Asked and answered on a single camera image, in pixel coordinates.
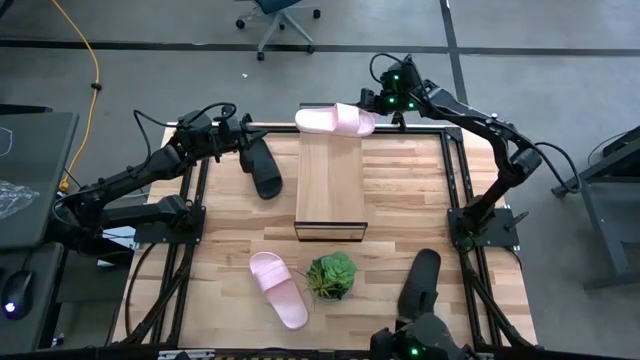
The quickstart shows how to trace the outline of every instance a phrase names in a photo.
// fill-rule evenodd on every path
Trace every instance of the gray floor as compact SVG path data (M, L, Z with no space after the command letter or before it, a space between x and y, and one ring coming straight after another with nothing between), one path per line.
M249 6L232 1L194 0L188 6L169 0L60 3L92 40L257 44L265 28L250 23L238 31L235 18ZM640 48L640 3L634 0L450 4L459 46ZM325 0L322 10L320 20L308 12L295 16L317 44L447 44L437 0ZM17 1L0 20L0 37L76 40L57 10L41 0ZM301 40L285 30L275 42ZM240 51L97 51L104 90L74 175L82 183L92 182L143 159L145 148L133 109L170 121L225 100L256 120L291 121L301 102L351 102L361 87L375 88L367 70L371 55L272 52L258 63L255 53ZM416 61L423 76L453 89L448 55L420 54ZM472 105L499 113L533 140L562 146L579 168L586 167L586 155L597 143L640 122L638 57L462 56L461 63ZM379 65L378 72L384 64ZM0 48L0 102L46 104L86 119L93 77L84 50ZM84 126L78 127L74 147ZM162 128L146 128L157 144ZM549 156L568 176L565 162L555 153ZM541 167L507 196L515 210L531 212L520 223L519 233L539 342L554 350L637 357L640 287L595 295L582 291L584 281L609 274L609 264L581 200L553 198L549 189L554 185L551 173ZM95 276L111 276L113 292L121 291L122 276ZM90 317L87 307L109 313L108 303L75 306L61 321L68 343L101 344L110 317Z

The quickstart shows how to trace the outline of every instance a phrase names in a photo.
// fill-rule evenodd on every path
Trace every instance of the green succulent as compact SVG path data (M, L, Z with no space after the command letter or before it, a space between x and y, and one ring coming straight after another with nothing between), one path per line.
M353 286L356 265L344 252L313 260L307 278L309 288L325 299L342 299Z

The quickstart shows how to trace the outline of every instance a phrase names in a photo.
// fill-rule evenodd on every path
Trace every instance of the slipper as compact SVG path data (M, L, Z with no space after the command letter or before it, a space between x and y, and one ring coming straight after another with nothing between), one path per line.
M260 139L251 148L240 152L242 171L251 173L261 199L269 200L282 191L282 176L267 143Z
M440 255L431 249L422 249L411 264L411 270L398 298L398 315L415 320L424 313L432 313L438 292Z
M376 118L356 106L335 104L330 108L298 110L296 126L313 134L363 137L375 130Z
M249 268L282 323L291 330L304 326L309 313L284 261L276 254L259 252L249 260Z

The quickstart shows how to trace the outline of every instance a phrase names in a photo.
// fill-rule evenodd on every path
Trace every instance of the computer mouse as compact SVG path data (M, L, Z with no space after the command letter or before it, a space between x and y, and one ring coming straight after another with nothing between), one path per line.
M2 311L9 320L20 320L31 310L33 272L17 271L2 288Z

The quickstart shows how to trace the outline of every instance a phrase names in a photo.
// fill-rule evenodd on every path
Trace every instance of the wooden table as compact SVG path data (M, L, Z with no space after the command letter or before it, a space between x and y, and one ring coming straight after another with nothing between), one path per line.
M171 130L167 130L164 141L170 136ZM301 243L296 239L293 222L298 137L266 137L284 180L282 193L268 201L258 197L250 176L240 169L236 154L224 155L219 164L210 164L204 198L205 235L196 248L180 346L367 349L374 332L385 326L393 329L402 283L416 252L422 248L434 249L442 257L435 313L448 324L458 345L471 343L458 254L448 236L445 212L450 204L439 137L374 134L363 140L369 228L362 243ZM492 150L488 142L467 132L464 144L474 192L482 193L496 178ZM459 176L455 151L452 156ZM196 180L194 176L192 189ZM175 179L154 183L149 201L177 194L180 182ZM458 189L464 204L461 186ZM314 303L304 277L295 270L304 273L312 259L337 250L347 252L358 266L352 294L340 303ZM286 330L252 278L248 261L259 251L277 253L292 270L309 309L309 322L302 329ZM156 246L142 265L131 299L133 326L158 296L166 252L167 246ZM136 254L134 265L140 253ZM497 303L520 333L535 343L516 260L499 248L487 248L486 253ZM170 327L172 303L168 309L165 333ZM479 312L482 333L488 339L482 306ZM121 308L113 340L123 337Z

